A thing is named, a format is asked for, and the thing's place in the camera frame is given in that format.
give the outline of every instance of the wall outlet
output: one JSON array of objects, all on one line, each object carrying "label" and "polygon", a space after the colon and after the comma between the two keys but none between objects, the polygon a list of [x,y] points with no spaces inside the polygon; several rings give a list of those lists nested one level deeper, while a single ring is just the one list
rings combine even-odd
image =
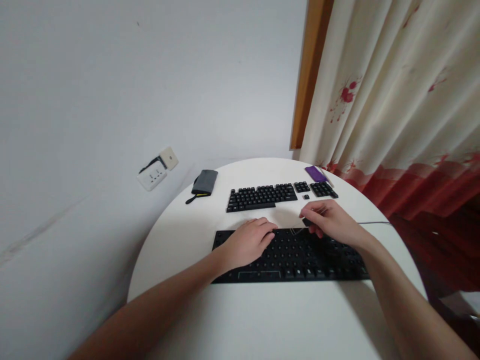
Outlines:
[{"label": "wall outlet", "polygon": [[175,156],[174,151],[170,146],[160,153],[160,157],[169,170],[172,170],[179,163],[179,160]]},{"label": "wall outlet", "polygon": [[152,191],[166,177],[167,171],[162,166],[162,163],[157,161],[139,173],[136,179],[145,190]]}]

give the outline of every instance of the wall scuff mark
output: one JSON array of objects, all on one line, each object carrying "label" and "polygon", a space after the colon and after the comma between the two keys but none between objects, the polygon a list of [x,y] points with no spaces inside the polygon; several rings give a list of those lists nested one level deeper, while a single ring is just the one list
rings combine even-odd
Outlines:
[{"label": "wall scuff mark", "polygon": [[66,209],[56,213],[53,215],[51,218],[49,218],[46,222],[38,226],[35,230],[33,230],[31,233],[29,233],[27,236],[24,238],[14,241],[11,243],[2,253],[0,254],[0,268],[12,260],[20,251],[22,251],[26,246],[28,246],[31,242],[33,242],[36,238],[38,238],[40,235],[45,233],[48,229],[50,229],[56,222],[58,222],[61,218],[63,218],[65,215],[67,215],[70,210],[72,210],[74,207],[79,205],[81,202],[83,202],[86,198],[89,196],[85,196],[81,198],[80,200],[74,202],[72,205],[67,207]]}]

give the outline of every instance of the spacebar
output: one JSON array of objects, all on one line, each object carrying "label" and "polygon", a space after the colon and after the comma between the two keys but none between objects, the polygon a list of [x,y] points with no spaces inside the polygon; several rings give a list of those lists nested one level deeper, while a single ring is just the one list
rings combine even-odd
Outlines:
[{"label": "spacebar", "polygon": [[266,208],[274,208],[274,207],[275,207],[274,202],[264,202],[260,204],[245,205],[245,210],[266,209]]}]

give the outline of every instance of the purple case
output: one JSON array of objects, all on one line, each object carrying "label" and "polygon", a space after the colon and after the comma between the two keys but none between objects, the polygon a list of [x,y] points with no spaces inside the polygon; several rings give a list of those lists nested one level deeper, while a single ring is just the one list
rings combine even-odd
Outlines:
[{"label": "purple case", "polygon": [[327,178],[314,165],[305,168],[308,175],[317,183],[327,182]]}]

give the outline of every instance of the black keyboard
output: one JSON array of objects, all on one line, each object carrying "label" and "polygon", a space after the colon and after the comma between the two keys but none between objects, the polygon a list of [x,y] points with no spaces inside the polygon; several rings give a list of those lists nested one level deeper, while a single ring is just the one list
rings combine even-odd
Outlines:
[{"label": "black keyboard", "polygon": [[307,185],[306,181],[296,182],[294,185],[297,193],[304,193],[310,191],[310,188]]},{"label": "black keyboard", "polygon": [[[367,280],[370,276],[360,254],[326,235],[318,238],[306,227],[277,229],[261,257],[233,269],[213,283]],[[213,249],[234,231],[217,231]]]},{"label": "black keyboard", "polygon": [[331,196],[332,199],[338,198],[338,194],[326,182],[314,182],[310,184],[311,189],[317,197]]},{"label": "black keyboard", "polygon": [[274,208],[275,203],[298,200],[291,183],[232,189],[228,200],[227,213]]}]

